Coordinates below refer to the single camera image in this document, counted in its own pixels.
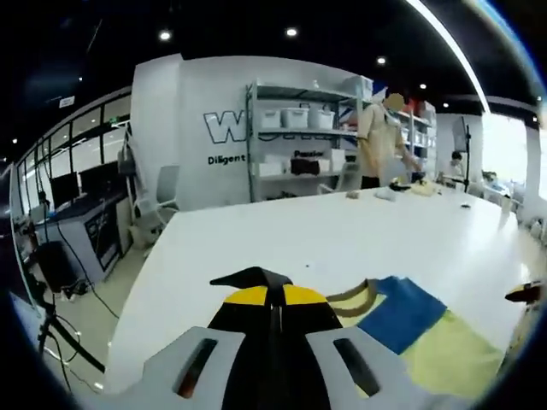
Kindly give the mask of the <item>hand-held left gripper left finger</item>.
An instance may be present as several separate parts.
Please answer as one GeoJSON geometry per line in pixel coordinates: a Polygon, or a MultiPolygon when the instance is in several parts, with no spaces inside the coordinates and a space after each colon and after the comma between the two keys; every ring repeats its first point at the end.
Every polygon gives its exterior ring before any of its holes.
{"type": "Polygon", "coordinates": [[[257,409],[267,372],[268,287],[240,288],[144,364],[150,409],[257,409]]]}

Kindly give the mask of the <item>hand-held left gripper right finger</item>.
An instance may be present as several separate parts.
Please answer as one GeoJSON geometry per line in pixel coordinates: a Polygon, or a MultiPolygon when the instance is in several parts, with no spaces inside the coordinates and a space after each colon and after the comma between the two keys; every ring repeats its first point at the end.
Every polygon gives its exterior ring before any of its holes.
{"type": "Polygon", "coordinates": [[[305,409],[410,409],[402,359],[363,330],[343,327],[315,290],[284,284],[279,313],[290,392],[305,409]]]}

